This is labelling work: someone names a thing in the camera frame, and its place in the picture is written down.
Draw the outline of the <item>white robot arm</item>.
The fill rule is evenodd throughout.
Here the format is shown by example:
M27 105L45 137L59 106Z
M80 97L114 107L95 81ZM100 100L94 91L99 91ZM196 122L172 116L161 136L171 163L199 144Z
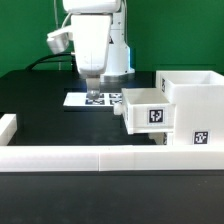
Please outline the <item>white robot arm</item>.
M71 15L77 70L86 79L87 96L97 99L101 83L134 73L126 41L126 0L63 0L63 7Z

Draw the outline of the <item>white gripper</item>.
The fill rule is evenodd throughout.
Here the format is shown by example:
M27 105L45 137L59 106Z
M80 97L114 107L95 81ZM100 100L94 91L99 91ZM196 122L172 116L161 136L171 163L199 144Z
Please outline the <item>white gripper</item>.
M113 14L121 0L63 0L71 14L71 28L78 72L86 77L87 97L98 99L99 77L106 70Z

